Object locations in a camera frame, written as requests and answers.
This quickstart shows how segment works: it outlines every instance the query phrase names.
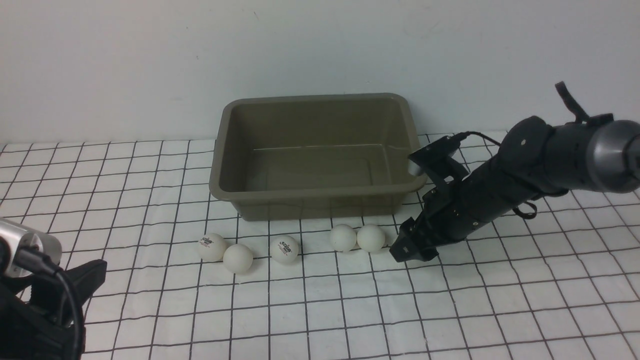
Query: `robotic arm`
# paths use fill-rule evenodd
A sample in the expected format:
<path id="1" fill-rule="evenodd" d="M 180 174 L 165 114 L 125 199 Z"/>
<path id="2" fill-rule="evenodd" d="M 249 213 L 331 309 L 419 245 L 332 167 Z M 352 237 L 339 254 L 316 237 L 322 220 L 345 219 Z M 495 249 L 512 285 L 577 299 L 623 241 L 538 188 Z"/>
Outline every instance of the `robotic arm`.
<path id="1" fill-rule="evenodd" d="M 498 153 L 470 175 L 451 155 L 479 133 L 446 136 L 409 155 L 414 175 L 425 172 L 436 188 L 423 196 L 420 215 L 400 226 L 390 249 L 396 261 L 429 261 L 437 257 L 436 247 L 466 240 L 510 210 L 533 218 L 529 200 L 569 190 L 627 193 L 640 187 L 640 124 L 612 114 L 590 117 L 564 83 L 556 89 L 575 121 L 556 127 L 535 116 L 520 121 L 502 144 L 489 139 L 500 146 Z M 522 213 L 524 203 L 534 213 Z"/>
<path id="2" fill-rule="evenodd" d="M 82 305 L 104 282 L 107 263 L 65 271 L 61 251 L 50 234 L 0 218 L 0 359 L 76 360 L 84 352 Z M 23 302 L 16 294 L 29 286 Z"/>

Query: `black strap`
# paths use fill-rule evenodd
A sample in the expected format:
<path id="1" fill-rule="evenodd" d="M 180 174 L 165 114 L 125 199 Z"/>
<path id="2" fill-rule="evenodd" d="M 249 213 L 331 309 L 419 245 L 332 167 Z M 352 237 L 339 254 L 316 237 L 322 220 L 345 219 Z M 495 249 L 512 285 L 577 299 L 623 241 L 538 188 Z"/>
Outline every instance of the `black strap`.
<path id="1" fill-rule="evenodd" d="M 558 91 L 560 98 L 562 98 L 566 108 L 575 115 L 576 123 L 580 124 L 589 120 L 589 115 L 587 115 L 587 112 L 584 111 L 582 106 L 580 106 L 573 96 L 571 96 L 571 93 L 569 92 L 569 89 L 566 88 L 564 81 L 560 81 L 556 84 L 556 90 Z"/>
<path id="2" fill-rule="evenodd" d="M 526 220 L 531 220 L 533 218 L 536 217 L 536 215 L 538 215 L 538 207 L 529 201 L 525 201 L 525 204 L 529 205 L 529 207 L 531 209 L 533 209 L 532 213 L 523 213 L 522 210 L 520 210 L 519 208 L 513 208 L 513 212 L 516 213 L 516 215 L 518 215 L 519 217 L 526 219 Z"/>

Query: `white grid mat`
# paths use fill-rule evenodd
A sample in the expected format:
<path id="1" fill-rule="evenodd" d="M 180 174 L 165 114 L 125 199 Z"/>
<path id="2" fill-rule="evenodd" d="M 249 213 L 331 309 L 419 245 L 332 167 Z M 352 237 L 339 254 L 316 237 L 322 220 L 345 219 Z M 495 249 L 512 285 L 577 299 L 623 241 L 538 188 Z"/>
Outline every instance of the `white grid mat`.
<path id="1" fill-rule="evenodd" d="M 378 224 L 392 241 L 433 185 L 394 216 L 245 222 L 209 196 L 213 145 L 0 145 L 0 217 L 58 237 L 63 266 L 109 263 L 85 304 L 83 359 L 640 356 L 637 192 L 542 199 L 534 220 L 509 214 L 432 262 L 397 264 L 386 248 L 335 253 L 328 231 Z M 463 146 L 471 170 L 497 150 Z M 202 263 L 205 232 L 249 246 L 252 271 Z M 301 240 L 293 265 L 269 260 L 276 234 Z"/>

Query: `olive green plastic tub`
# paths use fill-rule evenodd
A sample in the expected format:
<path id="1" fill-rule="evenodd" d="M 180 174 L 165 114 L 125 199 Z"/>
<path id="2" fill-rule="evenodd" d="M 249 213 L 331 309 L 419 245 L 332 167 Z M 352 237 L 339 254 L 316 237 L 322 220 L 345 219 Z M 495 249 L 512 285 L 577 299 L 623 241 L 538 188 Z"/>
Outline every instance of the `olive green plastic tub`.
<path id="1" fill-rule="evenodd" d="M 426 177 L 395 94 L 245 99 L 223 111 L 209 189 L 245 220 L 392 214 Z"/>

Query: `white ping pong ball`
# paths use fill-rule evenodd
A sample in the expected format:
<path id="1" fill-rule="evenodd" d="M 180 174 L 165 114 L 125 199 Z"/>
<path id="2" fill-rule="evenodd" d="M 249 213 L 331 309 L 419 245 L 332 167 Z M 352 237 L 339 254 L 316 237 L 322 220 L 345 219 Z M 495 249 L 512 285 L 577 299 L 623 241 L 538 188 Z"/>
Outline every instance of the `white ping pong ball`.
<path id="1" fill-rule="evenodd" d="M 348 225 L 336 225 L 329 232 L 331 246 L 336 251 L 350 251 L 356 246 L 356 239 L 356 231 Z"/>
<path id="2" fill-rule="evenodd" d="M 292 263 L 298 253 L 300 253 L 300 245 L 289 235 L 281 235 L 273 239 L 269 245 L 269 253 L 271 258 L 281 264 Z"/>
<path id="3" fill-rule="evenodd" d="M 253 263 L 253 254 L 242 244 L 231 245 L 222 257 L 222 263 L 234 274 L 243 274 Z"/>
<path id="4" fill-rule="evenodd" d="M 358 230 L 358 245 L 367 252 L 376 252 L 385 244 L 385 233 L 379 226 L 368 224 Z"/>
<path id="5" fill-rule="evenodd" d="M 198 255 L 204 261 L 218 261 L 222 259 L 222 256 L 227 249 L 227 242 L 225 239 L 214 233 L 206 234 L 198 241 Z"/>

